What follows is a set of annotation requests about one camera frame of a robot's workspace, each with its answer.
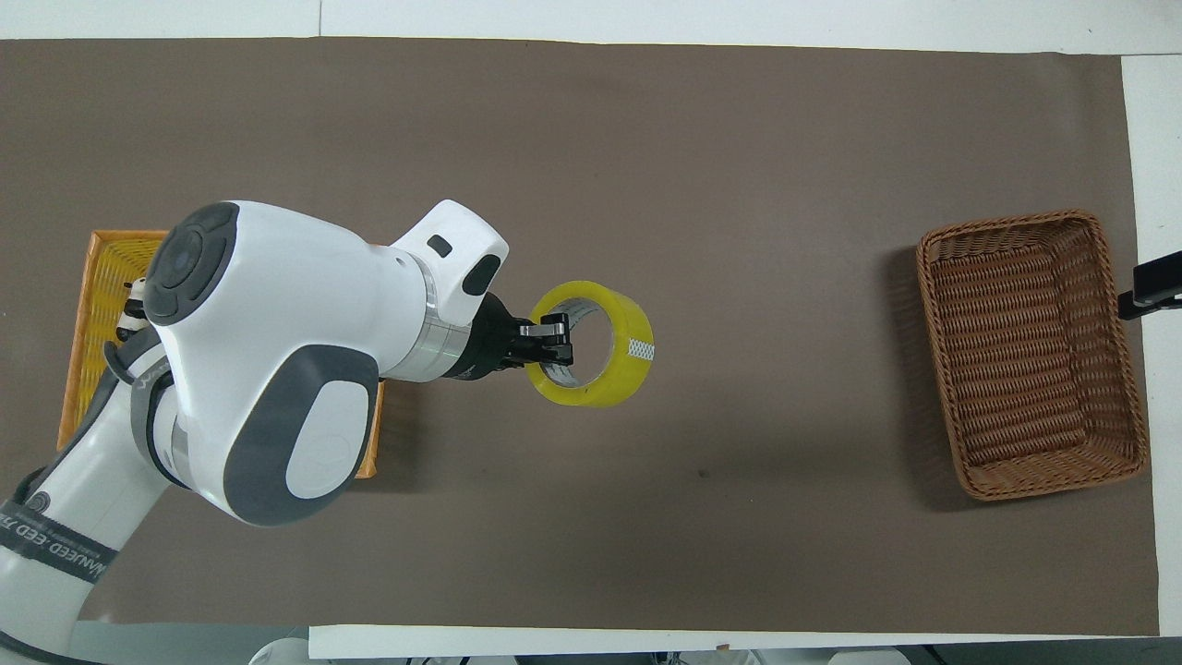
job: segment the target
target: robotic arm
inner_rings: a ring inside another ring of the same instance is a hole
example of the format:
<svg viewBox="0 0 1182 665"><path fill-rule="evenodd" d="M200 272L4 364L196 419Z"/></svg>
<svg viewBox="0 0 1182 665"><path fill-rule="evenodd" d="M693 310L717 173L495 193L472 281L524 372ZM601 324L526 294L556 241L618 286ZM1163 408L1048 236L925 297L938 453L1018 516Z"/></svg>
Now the robotic arm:
<svg viewBox="0 0 1182 665"><path fill-rule="evenodd" d="M60 661L169 484L260 527L325 508L361 464L382 379L571 365L565 313L535 324L488 293L507 253L453 201L390 246L256 202L189 215L139 285L151 325L108 344L73 439L0 507L0 646Z"/></svg>

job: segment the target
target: brown table surface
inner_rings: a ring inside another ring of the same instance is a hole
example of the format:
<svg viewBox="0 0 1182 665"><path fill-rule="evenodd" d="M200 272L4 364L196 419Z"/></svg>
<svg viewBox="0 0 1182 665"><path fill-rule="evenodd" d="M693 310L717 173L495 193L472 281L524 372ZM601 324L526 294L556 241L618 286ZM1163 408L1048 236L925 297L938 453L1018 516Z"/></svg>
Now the brown table surface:
<svg viewBox="0 0 1182 665"><path fill-rule="evenodd" d="M377 478L290 528L169 490L84 618L1157 632L1148 474L956 485L913 261L930 228L1078 206L1129 274L1117 58L9 41L0 137L4 487L52 455L92 228L241 197L389 242L454 197L508 240L513 311L592 279L656 330L612 410L522 373L392 386Z"/></svg>

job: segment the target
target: wicker basket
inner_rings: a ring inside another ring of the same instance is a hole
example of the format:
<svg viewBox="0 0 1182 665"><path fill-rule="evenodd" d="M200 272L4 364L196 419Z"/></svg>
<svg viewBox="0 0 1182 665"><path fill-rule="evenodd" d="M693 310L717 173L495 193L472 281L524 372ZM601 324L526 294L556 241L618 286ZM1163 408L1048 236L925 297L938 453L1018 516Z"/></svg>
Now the wicker basket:
<svg viewBox="0 0 1182 665"><path fill-rule="evenodd" d="M1095 216L986 219L917 249L961 485L995 501L1136 475L1149 448Z"/></svg>
<svg viewBox="0 0 1182 665"><path fill-rule="evenodd" d="M126 281L148 272L156 247L165 230L95 230L86 249L86 266L78 298L74 320L73 347L70 351L70 372L66 377L65 404L58 426L58 450L65 448L82 423L86 408L98 386L98 378L106 365L103 344L115 341L115 326L128 298ZM378 384L374 425L365 449L365 458L357 470L358 478L377 474L377 436L382 420L382 400L385 385Z"/></svg>

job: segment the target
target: black bracket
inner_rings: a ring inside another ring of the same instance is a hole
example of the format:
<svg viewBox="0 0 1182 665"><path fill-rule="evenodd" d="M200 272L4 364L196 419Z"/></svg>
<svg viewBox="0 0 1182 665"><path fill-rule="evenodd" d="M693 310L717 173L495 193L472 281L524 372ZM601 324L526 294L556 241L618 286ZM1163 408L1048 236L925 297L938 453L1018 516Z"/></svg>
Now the black bracket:
<svg viewBox="0 0 1182 665"><path fill-rule="evenodd" d="M547 313L540 322L518 318L518 334L501 360L499 370L547 363L570 367L574 364L571 348L571 321L565 313Z"/></svg>
<svg viewBox="0 0 1182 665"><path fill-rule="evenodd" d="M1182 252L1143 262L1132 268L1132 291L1117 296L1117 315L1141 318L1163 308L1182 308Z"/></svg>

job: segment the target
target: yellow tape roll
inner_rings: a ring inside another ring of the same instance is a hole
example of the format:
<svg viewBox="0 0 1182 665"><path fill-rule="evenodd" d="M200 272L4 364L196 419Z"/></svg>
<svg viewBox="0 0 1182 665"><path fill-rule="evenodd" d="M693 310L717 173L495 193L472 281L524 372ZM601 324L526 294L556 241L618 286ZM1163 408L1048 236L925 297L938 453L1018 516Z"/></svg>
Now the yellow tape roll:
<svg viewBox="0 0 1182 665"><path fill-rule="evenodd" d="M652 366L652 326L644 311L628 295L595 281L567 281L554 286L533 307L533 320L547 313L566 313L571 328L580 318L603 309L611 319L608 365L589 384L580 385L560 365L526 366L530 380L547 400L566 406L613 406L632 397Z"/></svg>

